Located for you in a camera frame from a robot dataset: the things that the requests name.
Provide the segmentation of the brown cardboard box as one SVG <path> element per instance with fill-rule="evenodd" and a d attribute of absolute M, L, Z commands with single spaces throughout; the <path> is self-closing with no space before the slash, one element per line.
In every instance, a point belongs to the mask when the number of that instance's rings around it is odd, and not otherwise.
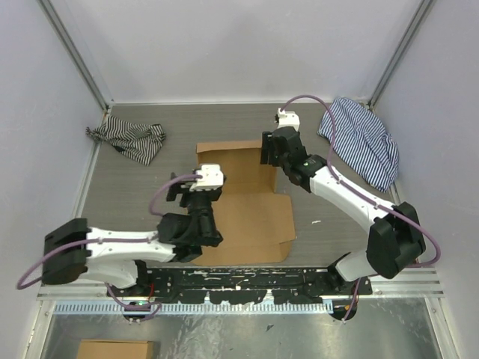
<path fill-rule="evenodd" d="M 261 141 L 199 143 L 198 164 L 218 164 L 226 176 L 222 195 L 213 203 L 223 237 L 204 247 L 197 266 L 280 263 L 296 238 L 291 197 L 276 192 L 277 169 L 260 163 Z"/>

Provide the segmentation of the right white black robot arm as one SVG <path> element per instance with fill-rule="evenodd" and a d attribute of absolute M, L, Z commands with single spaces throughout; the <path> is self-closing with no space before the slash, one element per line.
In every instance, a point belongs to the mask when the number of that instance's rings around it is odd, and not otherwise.
<path fill-rule="evenodd" d="M 364 250 L 344 254 L 328 266 L 326 282 L 334 293 L 346 295 L 358 279 L 375 274 L 392 279 L 425 252 L 412 205 L 373 199 L 329 168 L 323 157 L 308 154 L 292 126 L 262 134 L 260 162 L 282 169 L 292 184 L 332 203 L 367 233 Z"/>

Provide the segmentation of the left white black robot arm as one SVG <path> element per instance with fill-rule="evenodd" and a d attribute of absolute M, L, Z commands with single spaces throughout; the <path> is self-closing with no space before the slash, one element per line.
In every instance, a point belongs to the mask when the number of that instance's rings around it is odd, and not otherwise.
<path fill-rule="evenodd" d="M 113 231 L 74 218 L 45 237 L 41 281 L 63 285 L 78 279 L 125 289 L 140 297 L 150 288 L 145 263 L 189 263 L 205 247 L 223 238 L 216 227 L 213 202 L 222 194 L 225 175 L 219 165 L 201 165 L 177 176 L 159 190 L 166 200 L 180 201 L 186 213 L 165 213 L 153 231 Z"/>

